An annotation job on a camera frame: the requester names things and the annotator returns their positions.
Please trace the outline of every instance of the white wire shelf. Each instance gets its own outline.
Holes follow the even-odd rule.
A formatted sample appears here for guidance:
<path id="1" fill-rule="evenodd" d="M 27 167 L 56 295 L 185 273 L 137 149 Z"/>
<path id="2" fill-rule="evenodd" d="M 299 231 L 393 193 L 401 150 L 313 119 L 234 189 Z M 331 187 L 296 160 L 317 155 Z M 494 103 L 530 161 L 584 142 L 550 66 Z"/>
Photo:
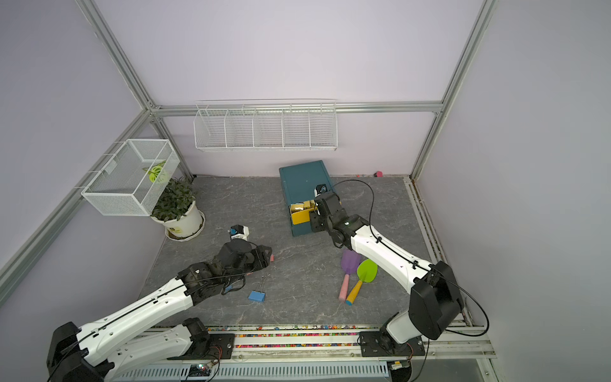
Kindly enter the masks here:
<path id="1" fill-rule="evenodd" d="M 335 150 L 335 103 L 211 105 L 197 103 L 193 121 L 202 151 Z"/>
<path id="2" fill-rule="evenodd" d="M 179 163 L 167 139 L 128 139 L 81 194 L 102 215 L 150 216 Z"/>

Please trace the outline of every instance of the purple toy shovel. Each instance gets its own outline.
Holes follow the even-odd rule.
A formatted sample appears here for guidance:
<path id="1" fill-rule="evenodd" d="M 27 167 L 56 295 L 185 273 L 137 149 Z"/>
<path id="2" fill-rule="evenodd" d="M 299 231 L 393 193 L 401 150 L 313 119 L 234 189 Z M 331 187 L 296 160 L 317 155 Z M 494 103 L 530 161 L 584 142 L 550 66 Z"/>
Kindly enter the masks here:
<path id="1" fill-rule="evenodd" d="M 344 276 L 342 289 L 340 289 L 340 301 L 346 301 L 346 295 L 348 294 L 348 280 L 350 279 L 351 274 L 356 273 L 356 270 L 359 268 L 359 264 L 360 255 L 354 251 L 350 251 L 349 249 L 344 249 L 344 253 L 342 255 L 342 268 L 346 273 L 346 276 Z"/>

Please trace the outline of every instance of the metal vent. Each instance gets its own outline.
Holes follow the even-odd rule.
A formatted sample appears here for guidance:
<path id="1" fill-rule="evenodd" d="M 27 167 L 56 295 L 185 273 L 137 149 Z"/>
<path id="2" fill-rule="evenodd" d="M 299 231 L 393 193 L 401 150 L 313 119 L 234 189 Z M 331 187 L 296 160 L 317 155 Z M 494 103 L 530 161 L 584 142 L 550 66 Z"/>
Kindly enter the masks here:
<path id="1" fill-rule="evenodd" d="M 190 365 L 157 364 L 133 370 L 114 381 L 184 381 Z M 290 381 L 319 378 L 363 378 L 389 376 L 384 361 L 347 362 L 248 362 L 221 363 L 215 380 Z M 189 381 L 205 381 L 207 377 L 189 377 Z"/>
<path id="2" fill-rule="evenodd" d="M 202 151 L 335 150 L 335 103 L 214 105 L 197 103 L 193 122 Z"/>
<path id="3" fill-rule="evenodd" d="M 184 381 L 191 365 L 157 364 L 127 372 L 113 381 Z"/>

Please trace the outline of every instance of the black cable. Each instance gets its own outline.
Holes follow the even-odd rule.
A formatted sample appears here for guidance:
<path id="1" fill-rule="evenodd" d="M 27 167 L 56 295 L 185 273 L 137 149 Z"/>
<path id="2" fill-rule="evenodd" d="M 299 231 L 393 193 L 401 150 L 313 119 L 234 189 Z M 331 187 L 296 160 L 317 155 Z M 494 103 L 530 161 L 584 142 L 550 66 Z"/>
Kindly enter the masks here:
<path id="1" fill-rule="evenodd" d="M 468 333 L 456 332 L 454 330 L 449 330 L 449 329 L 446 329 L 445 331 L 456 333 L 456 334 L 460 334 L 462 336 L 467 336 L 467 337 L 480 337 L 480 336 L 483 336 L 484 334 L 486 334 L 488 332 L 488 329 L 490 329 L 490 319 L 488 318 L 488 314 L 486 314 L 486 311 L 484 310 L 484 308 L 481 307 L 480 303 L 472 295 L 470 295 L 469 292 L 467 292 L 462 287 L 456 285 L 455 283 L 453 283 L 452 281 L 450 281 L 450 280 L 448 280 L 448 279 L 446 279 L 444 277 L 441 277 L 441 276 L 439 276 L 439 277 L 444 279 L 444 280 L 446 280 L 447 282 L 449 282 L 450 284 L 454 285 L 455 287 L 459 288 L 460 290 L 462 290 L 464 292 L 464 294 L 469 296 L 473 300 L 473 302 L 475 304 L 477 304 L 477 306 L 480 308 L 481 312 L 484 313 L 484 317 L 486 317 L 486 328 L 481 333 L 478 333 L 478 334 L 468 334 Z"/>
<path id="2" fill-rule="evenodd" d="M 411 265 L 417 266 L 418 268 L 420 268 L 421 270 L 423 270 L 423 271 L 425 271 L 427 273 L 430 272 L 430 271 L 433 271 L 433 273 L 437 277 L 439 277 L 440 279 L 446 280 L 450 284 L 452 284 L 455 287 L 457 287 L 460 290 L 462 290 L 467 296 L 469 296 L 473 300 L 473 302 L 480 308 L 481 312 L 484 313 L 484 317 L 486 317 L 486 328 L 481 333 L 478 333 L 478 334 L 467 334 L 467 333 L 461 333 L 461 332 L 457 332 L 457 331 L 449 330 L 449 329 L 446 329 L 446 331 L 452 332 L 452 333 L 456 333 L 456 334 L 461 334 L 461 335 L 466 336 L 466 337 L 480 337 L 480 336 L 483 336 L 484 334 L 486 334 L 488 332 L 488 329 L 490 329 L 490 319 L 488 318 L 488 314 L 486 314 L 486 311 L 481 306 L 481 304 L 469 292 L 467 292 L 461 286 L 459 286 L 459 285 L 455 284 L 454 282 L 452 282 L 452 281 L 446 279 L 445 277 L 441 276 L 440 274 L 438 274 L 439 272 L 435 273 L 436 270 L 434 270 L 434 269 L 428 270 L 428 269 L 422 267 L 421 265 L 419 265 L 418 262 L 414 262 L 412 260 L 407 259 L 405 256 L 402 256 L 399 252 L 395 251 L 390 246 L 386 245 L 386 243 L 382 241 L 382 236 L 376 236 L 375 233 L 373 233 L 373 229 L 371 228 L 371 213 L 373 212 L 373 202 L 375 200 L 375 193 L 373 192 L 373 188 L 371 188 L 371 186 L 367 182 L 363 182 L 360 179 L 346 179 L 346 180 L 342 180 L 341 182 L 338 182 L 338 183 L 334 184 L 333 186 L 331 186 L 331 188 L 334 188 L 338 184 L 341 184 L 341 183 L 344 183 L 344 182 L 361 182 L 361 183 L 367 185 L 367 187 L 369 187 L 369 190 L 371 190 L 371 208 L 369 209 L 369 230 L 371 231 L 371 235 L 376 238 L 376 242 L 377 243 L 381 243 L 383 246 L 385 246 L 386 248 L 390 249 L 397 256 L 401 257 L 403 260 L 407 261 Z"/>
<path id="3" fill-rule="evenodd" d="M 429 340 L 426 343 L 426 353 L 424 354 L 424 359 L 422 360 L 422 366 L 420 366 L 420 371 L 418 372 L 418 375 L 416 375 L 416 377 L 413 380 L 411 380 L 411 382 L 414 382 L 415 380 L 420 378 L 420 374 L 422 374 L 422 370 L 424 369 L 424 363 L 426 362 L 426 357 L 428 356 L 428 347 L 429 346 L 431 346 L 431 340 Z"/>
<path id="4" fill-rule="evenodd" d="M 219 349 L 219 348 L 217 348 L 217 349 L 219 350 L 219 357 L 218 357 L 219 362 L 217 362 L 216 371 L 214 372 L 214 375 L 209 380 L 206 380 L 206 382 L 210 382 L 212 379 L 214 379 L 214 377 L 216 377 L 216 374 L 221 369 L 221 352 L 220 352 L 221 349 Z"/>
<path id="5" fill-rule="evenodd" d="M 230 285 L 235 284 L 238 281 L 242 281 L 242 286 L 240 288 L 231 288 L 230 290 L 225 291 Z M 237 279 L 236 281 L 232 282 L 231 284 L 229 284 L 229 281 L 227 281 L 227 285 L 223 285 L 223 290 L 221 291 L 221 296 L 225 296 L 228 293 L 231 292 L 237 292 L 238 290 L 244 288 L 246 286 L 246 277 L 242 276 L 241 278 Z"/>
<path id="6" fill-rule="evenodd" d="M 363 346 L 365 345 L 365 342 L 363 342 L 363 334 L 359 334 L 359 337 L 356 339 L 356 343 L 358 346 Z"/>
<path id="7" fill-rule="evenodd" d="M 242 276 L 242 275 L 245 275 L 245 274 L 246 274 L 246 273 L 234 274 L 234 275 L 232 275 L 232 276 Z M 205 279 L 205 280 L 203 280 L 203 281 L 212 280 L 212 279 L 219 279 L 219 278 L 223 278 L 223 277 L 228 277 L 228 276 L 215 276 L 215 277 L 209 277 L 209 278 L 207 278 L 207 279 Z M 172 288 L 172 289 L 170 289 L 169 291 L 167 291 L 167 292 L 165 292 L 165 293 L 160 294 L 160 295 L 159 295 L 159 296 L 157 296 L 155 299 L 150 299 L 150 300 L 146 301 L 145 303 L 138 305 L 138 306 L 137 306 L 137 307 L 135 307 L 134 309 L 131 309 L 130 311 L 128 311 L 128 312 L 126 312 L 126 313 L 122 314 L 121 316 L 119 316 L 119 317 L 117 317 L 117 318 L 115 318 L 115 319 L 113 319 L 113 320 L 111 320 L 111 321 L 109 321 L 109 322 L 105 323 L 105 324 L 104 324 L 104 325 L 102 325 L 101 327 L 97 328 L 97 331 L 92 331 L 92 332 L 90 332 L 88 335 L 86 335 L 85 337 L 83 337 L 83 338 L 81 338 L 80 340 L 76 341 L 75 343 L 71 344 L 71 345 L 68 347 L 68 349 L 65 351 L 64 356 L 63 356 L 63 357 L 61 357 L 61 359 L 59 360 L 59 362 L 58 362 L 58 363 L 57 363 L 57 365 L 55 366 L 55 369 L 53 369 L 53 371 L 51 372 L 51 374 L 49 374 L 49 378 L 47 379 L 47 381 L 46 381 L 46 382 L 50 382 L 50 381 L 51 381 L 51 378 L 53 377 L 53 375 L 55 374 L 55 372 L 56 372 L 56 371 L 57 371 L 57 369 L 59 368 L 59 365 L 61 365 L 61 363 L 64 361 L 64 359 L 66 359 L 66 358 L 68 357 L 68 355 L 70 354 L 70 352 L 72 351 L 72 349 L 74 349 L 74 348 L 75 348 L 75 347 L 76 347 L 76 346 L 77 346 L 79 343 L 81 343 L 81 342 L 83 342 L 84 340 L 88 339 L 90 336 L 92 336 L 92 335 L 96 334 L 96 333 L 97 333 L 97 332 L 99 332 L 100 330 L 102 330 L 102 329 L 106 329 L 106 327 L 108 327 L 108 325 L 112 324 L 113 322 L 116 322 L 117 320 L 120 320 L 121 318 L 125 317 L 126 315 L 128 315 L 128 314 L 130 314 L 130 313 L 133 313 L 134 311 L 136 311 L 136 310 L 138 310 L 138 309 L 142 308 L 143 306 L 145 306 L 145 305 L 147 305 L 147 304 L 152 303 L 153 301 L 157 301 L 157 300 L 159 300 L 161 297 L 163 297 L 163 296 L 167 295 L 168 293 L 173 292 L 173 291 L 175 291 L 176 289 L 182 288 L 182 287 L 184 287 L 184 286 L 185 286 L 185 285 L 187 285 L 187 284 L 192 284 L 192 283 L 194 283 L 194 282 L 200 282 L 200 281 L 202 281 L 202 280 L 189 281 L 189 282 L 185 282 L 185 283 L 183 283 L 183 285 L 179 285 L 178 287 Z M 207 285 L 203 285 L 203 286 L 201 286 L 200 288 L 198 288 L 198 289 L 194 290 L 194 291 L 191 293 L 191 295 L 192 295 L 193 293 L 195 293 L 195 292 L 198 292 L 199 290 L 203 289 L 203 288 L 204 288 L 204 287 L 206 287 L 206 286 L 207 286 Z"/>

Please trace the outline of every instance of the yellow handle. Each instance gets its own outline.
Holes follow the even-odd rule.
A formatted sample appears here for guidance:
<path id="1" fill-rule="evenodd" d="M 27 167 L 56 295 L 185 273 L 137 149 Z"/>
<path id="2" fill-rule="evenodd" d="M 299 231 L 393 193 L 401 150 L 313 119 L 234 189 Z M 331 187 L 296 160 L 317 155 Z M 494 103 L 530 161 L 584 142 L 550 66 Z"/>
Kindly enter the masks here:
<path id="1" fill-rule="evenodd" d="M 359 280 L 359 282 L 356 283 L 354 288 L 352 288 L 352 292 L 350 292 L 350 294 L 348 295 L 348 298 L 346 299 L 346 303 L 348 305 L 354 304 L 354 299 L 356 298 L 356 295 L 359 294 L 359 290 L 360 290 L 360 286 L 361 285 L 363 285 L 363 282 L 361 280 Z"/>

